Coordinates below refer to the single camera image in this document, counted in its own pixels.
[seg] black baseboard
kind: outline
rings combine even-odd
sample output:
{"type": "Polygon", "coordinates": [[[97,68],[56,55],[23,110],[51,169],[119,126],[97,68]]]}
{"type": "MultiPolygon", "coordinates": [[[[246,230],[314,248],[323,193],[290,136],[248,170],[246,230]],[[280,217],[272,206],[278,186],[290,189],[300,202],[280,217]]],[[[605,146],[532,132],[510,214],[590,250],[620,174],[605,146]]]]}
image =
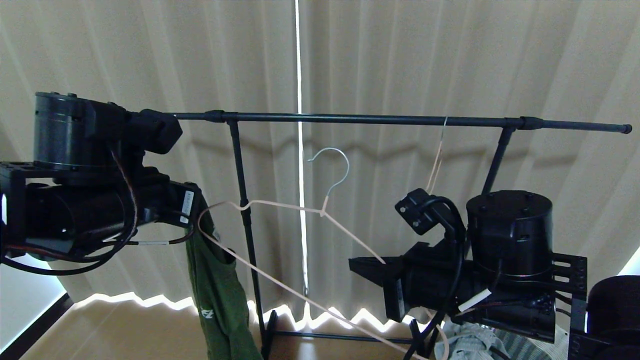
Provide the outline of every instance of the black baseboard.
{"type": "Polygon", "coordinates": [[[0,353],[0,360],[19,360],[73,304],[74,302],[69,298],[69,294],[62,295],[42,316],[20,334],[11,345],[0,353]]]}

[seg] beige curtain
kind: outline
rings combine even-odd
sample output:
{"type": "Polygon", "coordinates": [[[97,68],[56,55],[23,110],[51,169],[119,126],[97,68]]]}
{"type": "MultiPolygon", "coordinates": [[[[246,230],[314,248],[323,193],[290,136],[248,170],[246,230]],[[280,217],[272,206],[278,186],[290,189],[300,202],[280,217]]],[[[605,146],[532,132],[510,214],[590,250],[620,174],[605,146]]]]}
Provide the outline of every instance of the beige curtain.
{"type": "MultiPolygon", "coordinates": [[[[31,160],[36,91],[74,92],[128,110],[296,111],[294,7],[290,1],[2,1],[2,160],[31,160]]],[[[199,184],[210,202],[239,201],[228,126],[182,122],[167,155],[145,164],[199,184]]],[[[240,124],[248,195],[298,203],[296,124],[240,124]]],[[[247,258],[239,212],[217,209],[223,241],[247,258]]],[[[259,266],[302,290],[300,215],[257,206],[259,266]]],[[[169,240],[180,230],[148,225],[137,240],[169,240]]],[[[238,266],[247,295],[250,275],[238,266]]],[[[191,295],[184,246],[129,247],[98,270],[61,278],[76,301],[135,291],[146,299],[191,295]]],[[[301,302],[262,281],[266,309],[301,302]]]]}
{"type": "MultiPolygon", "coordinates": [[[[631,123],[640,129],[637,2],[302,1],[303,105],[312,113],[535,116],[631,123]]],[[[435,193],[463,211],[480,193],[499,129],[447,128],[435,193]]],[[[425,187],[438,127],[305,124],[305,152],[334,146],[351,173],[328,212],[380,254],[415,235],[394,210],[425,187]]],[[[343,176],[339,156],[305,167],[307,204],[343,176]]],[[[554,250],[589,258],[589,285],[616,275],[640,245],[637,133],[518,131],[494,189],[554,202],[554,250]]],[[[368,256],[338,229],[307,217],[309,294],[346,316],[384,318],[381,288],[350,273],[368,256]]]]}

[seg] rack bottom bar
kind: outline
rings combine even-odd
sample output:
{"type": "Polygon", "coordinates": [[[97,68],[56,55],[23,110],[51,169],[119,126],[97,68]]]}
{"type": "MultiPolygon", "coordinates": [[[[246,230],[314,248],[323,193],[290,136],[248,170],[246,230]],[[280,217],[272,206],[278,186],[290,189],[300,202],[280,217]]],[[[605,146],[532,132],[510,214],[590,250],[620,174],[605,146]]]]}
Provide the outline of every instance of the rack bottom bar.
{"type": "MultiPolygon", "coordinates": [[[[350,335],[336,335],[336,334],[319,334],[316,332],[297,332],[297,331],[274,331],[274,335],[279,336],[298,336],[301,338],[321,338],[321,339],[335,339],[335,340],[351,340],[351,341],[368,341],[376,343],[378,340],[369,338],[367,336],[350,336],[350,335]]],[[[411,344],[411,339],[387,339],[396,344],[411,344]]]]}

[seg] hanger hook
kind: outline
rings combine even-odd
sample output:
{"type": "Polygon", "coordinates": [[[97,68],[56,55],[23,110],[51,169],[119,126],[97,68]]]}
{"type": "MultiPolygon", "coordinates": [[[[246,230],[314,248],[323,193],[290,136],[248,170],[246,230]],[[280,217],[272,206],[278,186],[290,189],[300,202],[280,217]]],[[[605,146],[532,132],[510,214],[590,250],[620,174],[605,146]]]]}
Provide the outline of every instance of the hanger hook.
{"type": "Polygon", "coordinates": [[[350,169],[350,165],[349,165],[349,158],[347,158],[346,154],[344,154],[344,152],[340,149],[336,149],[334,147],[325,147],[324,149],[318,151],[313,158],[310,158],[309,162],[314,161],[318,155],[320,155],[323,151],[326,150],[333,150],[333,151],[337,151],[339,152],[342,157],[347,161],[347,172],[344,174],[344,176],[342,177],[342,179],[340,181],[338,181],[337,183],[331,185],[331,187],[329,188],[329,191],[326,192],[326,197],[329,197],[329,194],[331,194],[331,190],[333,190],[333,188],[335,188],[336,186],[340,185],[343,181],[345,181],[347,179],[347,176],[349,175],[349,169],[350,169]]]}

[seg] floor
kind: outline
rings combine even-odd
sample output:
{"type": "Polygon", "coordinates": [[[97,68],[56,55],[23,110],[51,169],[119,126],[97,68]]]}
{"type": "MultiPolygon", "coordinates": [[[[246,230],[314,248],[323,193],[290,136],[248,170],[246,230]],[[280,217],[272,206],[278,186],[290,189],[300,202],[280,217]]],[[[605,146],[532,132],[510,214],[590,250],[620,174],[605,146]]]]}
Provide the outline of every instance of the floor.
{"type": "MultiPolygon", "coordinates": [[[[406,328],[401,324],[391,332],[393,336],[408,335],[404,333],[406,328]]],[[[329,321],[314,331],[345,333],[350,330],[329,321]]],[[[277,337],[270,359],[400,358],[398,350],[381,343],[277,337]]],[[[98,300],[82,307],[74,306],[21,358],[41,359],[203,360],[206,346],[193,307],[176,311],[164,304],[142,307],[134,301],[98,300]]]]}

